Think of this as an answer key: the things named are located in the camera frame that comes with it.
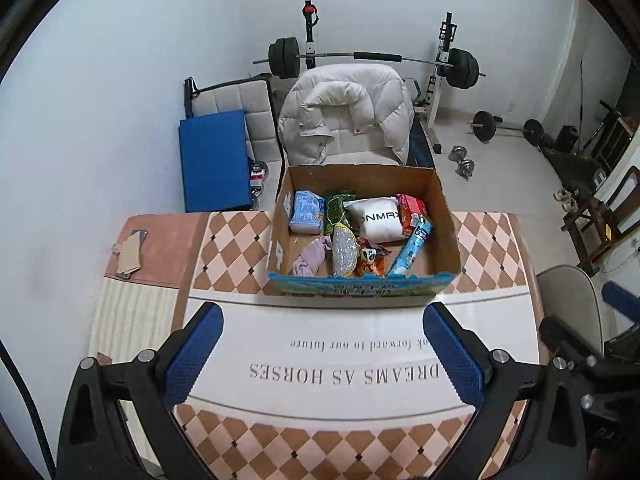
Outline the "orange snack bag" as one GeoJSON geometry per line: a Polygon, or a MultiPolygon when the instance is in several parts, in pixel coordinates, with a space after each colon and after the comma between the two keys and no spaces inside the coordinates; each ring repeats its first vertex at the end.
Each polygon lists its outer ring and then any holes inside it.
{"type": "Polygon", "coordinates": [[[390,254],[390,251],[361,236],[357,237],[357,244],[358,261],[356,274],[358,276],[373,275],[377,278],[384,278],[386,275],[385,258],[390,254]]]}

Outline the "long blue biscuit packet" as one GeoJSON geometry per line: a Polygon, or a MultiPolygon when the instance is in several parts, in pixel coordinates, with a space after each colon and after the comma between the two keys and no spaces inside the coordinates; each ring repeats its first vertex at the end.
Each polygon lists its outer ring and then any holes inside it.
{"type": "Polygon", "coordinates": [[[432,232],[432,224],[427,218],[420,217],[416,222],[407,243],[401,249],[394,263],[388,271],[388,276],[407,275],[420,250],[432,232]]]}

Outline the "silver glitter pouch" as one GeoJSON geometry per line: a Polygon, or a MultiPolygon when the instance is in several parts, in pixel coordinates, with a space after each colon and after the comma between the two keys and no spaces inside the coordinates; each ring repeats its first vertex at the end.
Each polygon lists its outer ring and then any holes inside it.
{"type": "Polygon", "coordinates": [[[348,278],[357,266],[359,246],[348,226],[337,223],[332,233],[332,271],[334,276],[348,278]]]}

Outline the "light blue tissue pack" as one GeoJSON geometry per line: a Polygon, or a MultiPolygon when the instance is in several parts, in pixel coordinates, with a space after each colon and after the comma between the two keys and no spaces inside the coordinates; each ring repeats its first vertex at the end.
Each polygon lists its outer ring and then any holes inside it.
{"type": "Polygon", "coordinates": [[[319,235],[324,230],[324,199],[311,191],[297,191],[290,230],[294,234],[319,235]]]}

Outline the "white plastic pillow pack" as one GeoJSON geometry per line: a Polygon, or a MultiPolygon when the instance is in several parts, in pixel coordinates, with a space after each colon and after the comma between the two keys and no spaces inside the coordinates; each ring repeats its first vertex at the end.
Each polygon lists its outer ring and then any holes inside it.
{"type": "Polygon", "coordinates": [[[395,197],[363,198],[345,203],[349,221],[361,237],[374,244],[399,242],[404,238],[395,197]]]}

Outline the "red snack packet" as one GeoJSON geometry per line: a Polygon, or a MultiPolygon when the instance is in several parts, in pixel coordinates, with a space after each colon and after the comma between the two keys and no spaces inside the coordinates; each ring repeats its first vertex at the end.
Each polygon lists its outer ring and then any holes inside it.
{"type": "Polygon", "coordinates": [[[426,206],[423,200],[407,194],[397,194],[398,214],[402,226],[402,235],[408,238],[414,228],[427,220],[426,206]]]}

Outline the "green snack packet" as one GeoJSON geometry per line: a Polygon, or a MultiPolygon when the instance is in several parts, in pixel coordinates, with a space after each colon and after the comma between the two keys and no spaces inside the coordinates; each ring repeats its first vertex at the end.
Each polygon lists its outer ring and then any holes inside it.
{"type": "Polygon", "coordinates": [[[339,223],[349,229],[352,227],[345,209],[345,203],[352,200],[356,200],[356,194],[352,191],[333,191],[324,196],[324,234],[332,235],[339,223]]]}

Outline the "grey round chair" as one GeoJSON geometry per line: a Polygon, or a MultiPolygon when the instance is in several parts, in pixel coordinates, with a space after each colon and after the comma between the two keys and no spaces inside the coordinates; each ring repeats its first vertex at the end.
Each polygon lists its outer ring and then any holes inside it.
{"type": "Polygon", "coordinates": [[[560,264],[536,276],[544,314],[557,318],[596,356],[603,356],[603,322],[596,288],[578,266],[560,264]]]}

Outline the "wooden chair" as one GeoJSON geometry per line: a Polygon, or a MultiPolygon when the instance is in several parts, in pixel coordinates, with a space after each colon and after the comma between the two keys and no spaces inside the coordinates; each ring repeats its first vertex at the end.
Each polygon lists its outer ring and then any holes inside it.
{"type": "Polygon", "coordinates": [[[576,212],[567,214],[561,230],[572,240],[578,268],[593,278],[600,270],[596,263],[639,229],[639,220],[624,229],[624,223],[638,211],[639,169],[631,166],[606,202],[590,196],[576,212]],[[588,249],[584,241],[584,234],[590,228],[596,230],[597,239],[592,249],[588,249]]]}

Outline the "cardboard box with blue print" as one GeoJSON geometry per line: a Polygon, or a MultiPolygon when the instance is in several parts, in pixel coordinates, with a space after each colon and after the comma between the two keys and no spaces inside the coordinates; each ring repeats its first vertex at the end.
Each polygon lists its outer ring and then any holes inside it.
{"type": "Polygon", "coordinates": [[[291,295],[320,296],[428,296],[444,290],[462,270],[456,228],[442,182],[430,168],[371,165],[302,165],[285,171],[272,217],[268,249],[268,276],[271,287],[291,295]],[[311,192],[322,200],[341,197],[323,215],[323,224],[341,221],[357,238],[388,251],[382,266],[371,266],[365,274],[353,270],[349,276],[337,276],[332,255],[323,255],[313,276],[293,272],[296,259],[319,233],[295,233],[291,220],[295,214],[295,194],[311,192]],[[397,199],[405,195],[424,203],[432,229],[416,252],[405,274],[388,276],[397,256],[407,245],[397,199]]]}

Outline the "blue folded mat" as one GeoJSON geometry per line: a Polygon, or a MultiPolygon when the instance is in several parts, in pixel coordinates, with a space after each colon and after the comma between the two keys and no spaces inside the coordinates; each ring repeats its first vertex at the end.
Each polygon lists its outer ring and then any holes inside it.
{"type": "Polygon", "coordinates": [[[179,148],[186,212],[250,209],[250,156],[242,110],[183,119],[179,148]]]}

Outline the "small barbell on floor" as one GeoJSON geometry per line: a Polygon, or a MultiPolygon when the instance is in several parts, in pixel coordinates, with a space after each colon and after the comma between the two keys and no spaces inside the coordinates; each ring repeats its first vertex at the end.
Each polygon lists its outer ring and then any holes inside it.
{"type": "Polygon", "coordinates": [[[510,126],[486,110],[480,110],[473,116],[470,127],[477,140],[483,143],[489,143],[498,131],[521,134],[533,146],[539,145],[544,138],[544,127],[537,119],[526,120],[521,127],[510,126]]]}

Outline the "beige tufted bench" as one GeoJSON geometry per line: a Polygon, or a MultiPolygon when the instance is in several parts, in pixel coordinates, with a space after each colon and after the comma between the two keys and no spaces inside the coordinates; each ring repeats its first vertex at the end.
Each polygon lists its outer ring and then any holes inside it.
{"type": "Polygon", "coordinates": [[[282,143],[277,134],[270,76],[257,75],[198,88],[192,77],[183,81],[186,118],[240,110],[245,120],[245,142],[251,159],[268,168],[262,196],[275,198],[285,170],[282,143]]]}

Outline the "white puffer jacket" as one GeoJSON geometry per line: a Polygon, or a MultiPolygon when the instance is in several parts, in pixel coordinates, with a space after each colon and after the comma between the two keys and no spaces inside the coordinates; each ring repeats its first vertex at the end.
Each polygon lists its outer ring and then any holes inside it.
{"type": "Polygon", "coordinates": [[[291,166],[404,166],[413,105],[405,81],[383,64],[307,70],[286,95],[278,137],[291,166]]]}

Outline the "weight bench rack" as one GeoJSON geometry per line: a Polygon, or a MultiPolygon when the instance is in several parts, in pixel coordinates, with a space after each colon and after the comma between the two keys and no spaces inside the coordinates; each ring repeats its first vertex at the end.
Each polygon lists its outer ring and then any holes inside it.
{"type": "Polygon", "coordinates": [[[434,154],[442,152],[442,142],[436,136],[435,120],[439,108],[442,89],[446,82],[447,63],[451,43],[454,41],[457,25],[452,21],[452,13],[447,12],[446,18],[442,21],[438,35],[438,45],[436,51],[434,70],[427,79],[426,90],[421,93],[418,104],[414,107],[414,112],[418,116],[419,122],[426,137],[427,143],[434,154]]]}

